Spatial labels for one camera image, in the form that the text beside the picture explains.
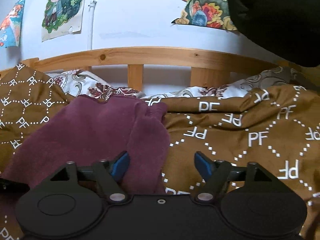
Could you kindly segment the grey floral pillow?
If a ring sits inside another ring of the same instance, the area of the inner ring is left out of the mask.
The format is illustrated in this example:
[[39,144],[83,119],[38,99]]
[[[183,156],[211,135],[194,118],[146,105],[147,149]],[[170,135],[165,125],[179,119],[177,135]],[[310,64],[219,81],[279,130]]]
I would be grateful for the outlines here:
[[299,71],[290,67],[276,67],[265,70],[260,74],[235,81],[230,84],[218,87],[204,88],[199,86],[187,87],[176,92],[158,93],[144,96],[144,99],[158,98],[192,98],[203,96],[215,96],[222,99],[241,97],[243,98],[248,92],[255,88],[267,89],[271,86],[281,85],[300,85],[306,87],[309,85],[307,78]]

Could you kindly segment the maroon knit garment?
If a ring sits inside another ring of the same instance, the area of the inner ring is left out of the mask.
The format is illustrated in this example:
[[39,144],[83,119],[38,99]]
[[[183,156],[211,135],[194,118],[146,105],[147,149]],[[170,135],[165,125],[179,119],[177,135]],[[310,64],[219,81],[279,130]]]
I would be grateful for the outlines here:
[[164,103],[149,106],[135,98],[113,96],[100,102],[77,97],[18,144],[3,176],[35,186],[68,161],[87,166],[126,151],[130,166],[124,177],[125,189],[161,194],[161,169],[169,147],[162,123],[166,112]]

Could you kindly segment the orange blue wall poster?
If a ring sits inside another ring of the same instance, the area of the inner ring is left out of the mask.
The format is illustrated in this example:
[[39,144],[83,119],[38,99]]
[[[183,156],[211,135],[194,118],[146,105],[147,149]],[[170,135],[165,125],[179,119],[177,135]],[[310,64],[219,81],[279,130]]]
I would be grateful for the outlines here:
[[25,0],[19,0],[1,23],[1,47],[19,47]]

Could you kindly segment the white floral pillow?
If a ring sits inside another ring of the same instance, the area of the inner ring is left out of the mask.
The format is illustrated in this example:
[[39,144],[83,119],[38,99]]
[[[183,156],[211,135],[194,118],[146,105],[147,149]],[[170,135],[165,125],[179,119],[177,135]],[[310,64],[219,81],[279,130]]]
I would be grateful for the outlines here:
[[130,87],[113,87],[105,80],[87,70],[70,70],[62,73],[47,73],[55,84],[74,97],[87,95],[96,99],[108,100],[112,95],[142,98],[145,94]]

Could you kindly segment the colourful dark wall poster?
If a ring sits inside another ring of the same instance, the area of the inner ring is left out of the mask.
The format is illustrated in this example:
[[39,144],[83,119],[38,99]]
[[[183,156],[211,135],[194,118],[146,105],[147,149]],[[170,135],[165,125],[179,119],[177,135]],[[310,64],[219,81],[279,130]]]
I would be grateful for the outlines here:
[[228,8],[228,0],[182,0],[185,7],[172,24],[193,25],[236,31]]

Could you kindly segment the brown PF patterned duvet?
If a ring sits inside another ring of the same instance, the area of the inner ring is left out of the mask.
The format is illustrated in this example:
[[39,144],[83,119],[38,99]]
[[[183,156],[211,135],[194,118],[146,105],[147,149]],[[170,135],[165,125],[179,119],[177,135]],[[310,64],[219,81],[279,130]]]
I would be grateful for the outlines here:
[[[18,144],[77,97],[65,93],[46,74],[23,64],[1,78],[3,179],[7,179],[3,174],[17,153]],[[319,239],[318,93],[289,84],[255,88],[243,98],[143,101],[149,106],[167,106],[162,122],[169,135],[168,153],[161,169],[164,193],[199,191],[204,181],[194,167],[197,151],[238,167],[255,161],[307,202],[308,216],[302,235],[305,239]]]

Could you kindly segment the wooden bed headboard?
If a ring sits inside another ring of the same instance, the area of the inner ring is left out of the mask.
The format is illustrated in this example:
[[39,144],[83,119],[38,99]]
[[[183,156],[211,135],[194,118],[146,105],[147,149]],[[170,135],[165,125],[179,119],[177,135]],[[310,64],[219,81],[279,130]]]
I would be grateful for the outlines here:
[[127,84],[136,90],[143,88],[143,72],[146,65],[190,67],[190,85],[201,87],[227,84],[232,73],[253,76],[276,66],[301,70],[301,66],[286,60],[270,63],[230,53],[174,47],[96,49],[44,60],[31,58],[24,60],[23,64],[41,72],[72,69],[90,71],[95,66],[126,65]]

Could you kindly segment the green anime wall poster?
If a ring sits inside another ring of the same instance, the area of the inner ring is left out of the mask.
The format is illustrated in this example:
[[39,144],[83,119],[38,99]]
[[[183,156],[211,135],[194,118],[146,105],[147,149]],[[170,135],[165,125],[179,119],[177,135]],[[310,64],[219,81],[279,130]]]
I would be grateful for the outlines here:
[[42,41],[79,33],[85,0],[47,0],[42,21]]

